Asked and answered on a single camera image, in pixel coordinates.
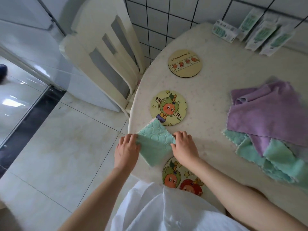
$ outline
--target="mint green towel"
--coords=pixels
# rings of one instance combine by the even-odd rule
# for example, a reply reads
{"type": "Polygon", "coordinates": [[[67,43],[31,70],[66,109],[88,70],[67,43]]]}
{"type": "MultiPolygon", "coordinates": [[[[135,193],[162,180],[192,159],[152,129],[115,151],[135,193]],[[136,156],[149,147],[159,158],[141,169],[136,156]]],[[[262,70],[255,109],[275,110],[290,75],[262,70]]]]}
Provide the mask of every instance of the mint green towel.
{"type": "Polygon", "coordinates": [[[172,151],[170,144],[175,143],[173,135],[156,118],[137,134],[137,143],[141,144],[140,155],[151,167],[161,163],[164,156],[172,151]]]}
{"type": "Polygon", "coordinates": [[[283,142],[271,139],[261,157],[245,133],[225,130],[223,134],[237,146],[237,155],[254,162],[269,177],[308,189],[308,164],[296,158],[283,142]]]}

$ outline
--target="round table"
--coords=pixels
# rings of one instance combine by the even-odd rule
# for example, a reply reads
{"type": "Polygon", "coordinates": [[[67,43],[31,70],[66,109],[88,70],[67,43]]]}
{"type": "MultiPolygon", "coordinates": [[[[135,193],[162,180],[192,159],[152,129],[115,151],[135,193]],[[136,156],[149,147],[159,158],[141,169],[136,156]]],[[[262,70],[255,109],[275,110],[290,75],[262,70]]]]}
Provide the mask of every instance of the round table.
{"type": "MultiPolygon", "coordinates": [[[[225,129],[231,105],[232,89],[256,87],[269,77],[290,81],[302,98],[308,101],[308,56],[281,48],[271,57],[244,49],[237,39],[228,43],[211,33],[213,25],[200,24],[173,40],[155,58],[144,73],[131,109],[128,132],[137,133],[151,120],[150,101],[163,90],[175,90],[187,101],[187,114],[182,122],[166,126],[170,133],[191,134],[201,158],[237,180],[257,188],[270,201],[308,225],[308,195],[287,183],[266,176],[255,164],[237,156],[236,147],[221,132],[225,129]],[[194,77],[181,78],[168,68],[169,56],[179,49],[194,51],[203,63],[194,77]]],[[[139,157],[132,174],[146,182],[162,184],[162,169],[172,153],[160,165],[149,167],[139,157]]],[[[223,211],[216,198],[208,201],[223,211]]]]}

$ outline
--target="white shirt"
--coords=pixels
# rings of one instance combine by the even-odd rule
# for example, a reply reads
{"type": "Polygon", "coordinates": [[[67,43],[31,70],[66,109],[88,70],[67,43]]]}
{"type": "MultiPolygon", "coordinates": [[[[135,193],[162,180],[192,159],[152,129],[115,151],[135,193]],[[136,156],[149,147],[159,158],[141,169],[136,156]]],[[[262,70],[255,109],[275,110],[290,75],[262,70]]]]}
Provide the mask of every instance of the white shirt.
{"type": "Polygon", "coordinates": [[[141,181],[121,203],[111,230],[249,231],[195,194],[141,181]]]}

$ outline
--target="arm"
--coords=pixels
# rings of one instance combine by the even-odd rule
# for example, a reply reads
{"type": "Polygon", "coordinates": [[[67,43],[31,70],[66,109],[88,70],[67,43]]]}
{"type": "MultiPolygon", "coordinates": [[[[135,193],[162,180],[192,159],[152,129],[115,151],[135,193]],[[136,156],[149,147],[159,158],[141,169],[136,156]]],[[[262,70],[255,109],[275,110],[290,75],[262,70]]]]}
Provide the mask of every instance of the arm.
{"type": "Polygon", "coordinates": [[[140,151],[140,145],[136,145],[136,138],[136,134],[128,134],[120,138],[115,150],[114,169],[58,231],[105,229],[116,199],[136,165],[140,151]]]}
{"type": "Polygon", "coordinates": [[[200,159],[191,135],[174,135],[171,147],[175,158],[206,184],[235,219],[262,231],[308,230],[293,216],[200,159]]]}

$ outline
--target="stack of towels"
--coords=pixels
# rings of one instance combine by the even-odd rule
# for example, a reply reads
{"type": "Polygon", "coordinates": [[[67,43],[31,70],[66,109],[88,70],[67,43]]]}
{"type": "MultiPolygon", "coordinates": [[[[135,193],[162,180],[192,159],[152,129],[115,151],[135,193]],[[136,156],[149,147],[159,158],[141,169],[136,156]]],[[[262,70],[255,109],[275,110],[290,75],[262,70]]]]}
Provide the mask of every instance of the stack of towels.
{"type": "Polygon", "coordinates": [[[308,112],[289,82],[231,91],[224,135],[275,180],[308,189],[308,112]]]}

